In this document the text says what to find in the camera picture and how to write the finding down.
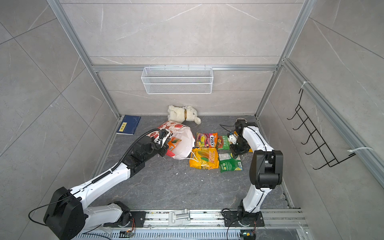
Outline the colourful orange candy bag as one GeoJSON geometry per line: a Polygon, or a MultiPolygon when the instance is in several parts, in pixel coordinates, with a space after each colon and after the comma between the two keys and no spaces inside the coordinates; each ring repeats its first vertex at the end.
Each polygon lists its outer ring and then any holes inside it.
{"type": "Polygon", "coordinates": [[[218,133],[197,133],[197,148],[216,148],[218,143],[218,133]]]}

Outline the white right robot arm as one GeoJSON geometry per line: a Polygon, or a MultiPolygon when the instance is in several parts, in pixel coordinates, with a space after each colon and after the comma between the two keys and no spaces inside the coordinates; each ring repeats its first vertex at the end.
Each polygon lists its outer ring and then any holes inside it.
{"type": "Polygon", "coordinates": [[[238,207],[237,220],[245,225],[251,220],[262,217],[261,206],[266,196],[283,180],[284,156],[275,150],[262,137],[259,127],[254,122],[243,118],[236,120],[236,137],[230,138],[230,150],[233,157],[253,151],[249,177],[251,186],[246,197],[238,207]]]}

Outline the strawberry print paper bag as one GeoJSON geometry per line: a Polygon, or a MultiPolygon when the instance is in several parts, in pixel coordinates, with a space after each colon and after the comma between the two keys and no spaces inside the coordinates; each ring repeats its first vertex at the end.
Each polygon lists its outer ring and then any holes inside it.
{"type": "Polygon", "coordinates": [[[192,149],[195,147],[195,137],[190,127],[174,121],[167,121],[158,129],[165,129],[170,133],[166,140],[169,147],[166,152],[167,156],[175,160],[189,159],[192,149]]]}

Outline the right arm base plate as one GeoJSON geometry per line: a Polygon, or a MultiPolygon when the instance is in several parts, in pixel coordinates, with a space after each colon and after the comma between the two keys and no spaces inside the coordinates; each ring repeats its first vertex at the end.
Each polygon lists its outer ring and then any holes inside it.
{"type": "Polygon", "coordinates": [[[230,211],[223,209],[221,214],[224,218],[225,227],[264,227],[265,222],[262,212],[248,213],[239,211],[230,211]]]}

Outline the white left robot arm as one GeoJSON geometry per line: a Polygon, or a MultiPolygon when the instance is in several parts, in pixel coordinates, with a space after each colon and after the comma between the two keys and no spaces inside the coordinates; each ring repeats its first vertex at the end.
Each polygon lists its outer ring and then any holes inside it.
{"type": "Polygon", "coordinates": [[[170,135],[165,129],[152,129],[135,140],[112,168],[71,189],[61,187],[56,190],[45,213],[44,224],[60,240],[71,240],[83,229],[91,227],[132,225],[131,210],[120,201],[99,207],[90,205],[112,187],[137,174],[149,159],[164,156],[170,135]]]}

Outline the orange yellow snack bag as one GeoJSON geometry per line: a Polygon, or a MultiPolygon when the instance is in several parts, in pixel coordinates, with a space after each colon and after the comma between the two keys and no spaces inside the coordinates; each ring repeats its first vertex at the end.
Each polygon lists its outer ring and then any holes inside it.
{"type": "Polygon", "coordinates": [[[189,166],[199,170],[219,168],[219,155],[215,148],[194,148],[189,158],[189,166]]]}

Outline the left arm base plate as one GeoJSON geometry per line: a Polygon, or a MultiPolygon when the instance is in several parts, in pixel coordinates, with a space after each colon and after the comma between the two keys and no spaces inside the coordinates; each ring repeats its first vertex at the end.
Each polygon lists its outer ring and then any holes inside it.
{"type": "Polygon", "coordinates": [[[146,219],[146,212],[144,211],[133,211],[129,214],[123,212],[123,216],[118,219],[115,223],[106,223],[103,227],[111,228],[142,228],[146,219]]]}

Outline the green corn chip bag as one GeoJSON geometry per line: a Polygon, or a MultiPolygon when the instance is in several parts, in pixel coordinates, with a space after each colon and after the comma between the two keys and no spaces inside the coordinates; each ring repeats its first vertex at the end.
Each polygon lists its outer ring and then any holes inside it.
{"type": "Polygon", "coordinates": [[[228,136],[218,136],[217,150],[230,150],[230,141],[228,136]]]}

